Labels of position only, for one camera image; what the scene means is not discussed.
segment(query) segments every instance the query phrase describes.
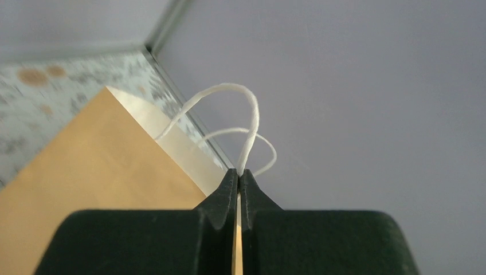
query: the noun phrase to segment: metal edge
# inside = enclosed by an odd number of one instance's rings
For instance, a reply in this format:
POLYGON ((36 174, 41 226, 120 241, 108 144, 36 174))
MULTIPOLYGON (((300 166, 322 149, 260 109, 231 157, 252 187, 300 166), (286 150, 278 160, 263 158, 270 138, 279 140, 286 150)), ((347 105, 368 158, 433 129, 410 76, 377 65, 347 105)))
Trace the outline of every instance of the metal edge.
POLYGON ((150 53, 158 53, 162 50, 167 38, 187 10, 193 0, 172 0, 167 10, 160 17, 154 30, 145 41, 146 49, 150 53))
POLYGON ((61 47, 58 49, 42 50, 39 52, 27 52, 22 54, 12 54, 8 57, 0 57, 0 64, 6 65, 12 62, 33 62, 33 61, 47 61, 64 58, 80 58, 96 56, 101 54, 116 54, 123 52, 135 52, 144 50, 143 44, 128 44, 120 46, 106 46, 106 47, 61 47))
MULTIPOLYGON (((187 100, 184 98, 182 93, 179 91, 177 86, 172 82, 166 71, 160 66, 160 64, 157 62, 157 60, 154 58, 154 56, 148 52, 148 50, 143 51, 145 58, 147 61, 150 63, 150 65, 155 69, 157 74, 160 76, 162 81, 167 85, 168 89, 172 92, 174 95, 175 99, 177 102, 182 106, 187 100)), ((202 135, 205 136, 206 134, 209 133, 207 128, 204 126, 204 123, 201 121, 201 119, 194 113, 193 110, 189 110, 187 113, 187 117, 193 125, 196 127, 196 130, 202 135)), ((207 140, 207 145, 213 150, 214 154, 216 157, 226 166, 226 168, 233 168, 234 165, 231 163, 229 158, 226 156, 226 154, 223 152, 221 147, 218 145, 218 143, 214 139, 209 139, 207 140)))

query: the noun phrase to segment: white cord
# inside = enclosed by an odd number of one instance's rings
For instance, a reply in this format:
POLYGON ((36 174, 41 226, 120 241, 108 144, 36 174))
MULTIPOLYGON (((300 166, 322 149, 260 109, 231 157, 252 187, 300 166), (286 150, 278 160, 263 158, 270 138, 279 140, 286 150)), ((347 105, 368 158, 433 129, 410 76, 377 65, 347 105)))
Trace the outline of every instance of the white cord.
POLYGON ((250 127, 248 131, 248 136, 246 141, 243 145, 243 149, 241 150, 240 157, 238 158, 238 163, 236 167, 236 172, 239 176, 243 175, 243 171, 245 170, 246 162, 248 161, 248 155, 252 150, 253 143, 255 143, 255 138, 257 136, 258 125, 260 124, 260 111, 258 110, 258 101, 256 96, 250 91, 247 87, 243 85, 238 85, 234 83, 222 83, 220 85, 212 86, 210 88, 205 89, 204 91, 200 91, 195 94, 191 99, 189 99, 184 105, 182 105, 181 110, 174 116, 174 118, 170 121, 168 126, 162 131, 160 135, 158 135, 155 140, 159 140, 164 137, 170 129, 177 123, 177 121, 189 111, 197 102, 199 102, 203 97, 206 97, 212 93, 220 92, 220 91, 228 91, 233 90, 240 93, 243 93, 250 102, 252 106, 252 119, 250 122, 250 127))
MULTIPOLYGON (((241 128, 241 127, 227 128, 227 129, 214 131, 212 133, 205 135, 201 140, 199 140, 195 145, 193 145, 191 147, 191 149, 189 150, 189 152, 191 152, 195 148, 199 147, 199 145, 201 145, 201 143, 207 141, 210 138, 214 138, 215 136, 225 135, 227 133, 238 133, 238 132, 248 133, 249 131, 250 130, 248 130, 246 128, 241 128)), ((262 174, 263 172, 265 172, 266 170, 272 168, 272 166, 277 161, 277 151, 275 150, 275 147, 272 145, 272 143, 269 142, 266 138, 262 137, 259 133, 257 133, 257 138, 263 140, 264 142, 266 142, 266 144, 268 144, 268 146, 270 146, 270 149, 272 150, 273 158, 264 167, 262 167, 261 169, 259 169, 255 173, 253 173, 253 176, 258 176, 258 175, 262 174)))

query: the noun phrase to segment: black plastic object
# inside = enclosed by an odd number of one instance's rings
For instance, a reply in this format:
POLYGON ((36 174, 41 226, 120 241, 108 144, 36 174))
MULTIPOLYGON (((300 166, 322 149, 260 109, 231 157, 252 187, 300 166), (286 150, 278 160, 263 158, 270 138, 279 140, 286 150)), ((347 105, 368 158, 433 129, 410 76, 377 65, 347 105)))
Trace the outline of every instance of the black plastic object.
POLYGON ((388 215, 284 211, 234 169, 194 210, 70 215, 36 274, 231 274, 238 191, 244 274, 418 274, 388 215))

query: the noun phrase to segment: speckled surface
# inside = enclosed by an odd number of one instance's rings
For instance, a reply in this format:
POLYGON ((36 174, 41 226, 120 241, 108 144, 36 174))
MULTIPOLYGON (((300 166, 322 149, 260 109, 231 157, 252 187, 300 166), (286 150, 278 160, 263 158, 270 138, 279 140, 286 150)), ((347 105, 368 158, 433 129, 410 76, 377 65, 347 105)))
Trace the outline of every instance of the speckled surface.
MULTIPOLYGON (((104 86, 132 93, 173 117, 175 97, 141 52, 0 65, 0 189, 104 86)), ((179 127, 201 138, 187 117, 179 127)), ((223 166, 207 144, 201 148, 223 166)))

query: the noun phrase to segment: brown stain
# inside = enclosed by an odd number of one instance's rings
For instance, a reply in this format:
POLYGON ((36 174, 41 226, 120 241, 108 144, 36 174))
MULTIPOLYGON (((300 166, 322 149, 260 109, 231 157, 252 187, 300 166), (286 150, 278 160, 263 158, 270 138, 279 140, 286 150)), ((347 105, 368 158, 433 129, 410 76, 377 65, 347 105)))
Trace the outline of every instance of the brown stain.
POLYGON ((24 84, 34 87, 45 86, 48 80, 45 73, 37 69, 21 69, 17 72, 17 77, 24 84))
POLYGON ((52 65, 46 68, 46 72, 52 77, 65 77, 66 70, 58 65, 52 65))
POLYGON ((138 86, 138 90, 140 91, 140 93, 142 93, 143 95, 145 95, 147 92, 145 91, 145 88, 142 87, 142 86, 138 86))
POLYGON ((39 109, 41 110, 41 112, 43 112, 44 114, 46 114, 48 116, 51 116, 53 114, 51 107, 48 106, 48 105, 45 105, 45 104, 40 105, 39 109))

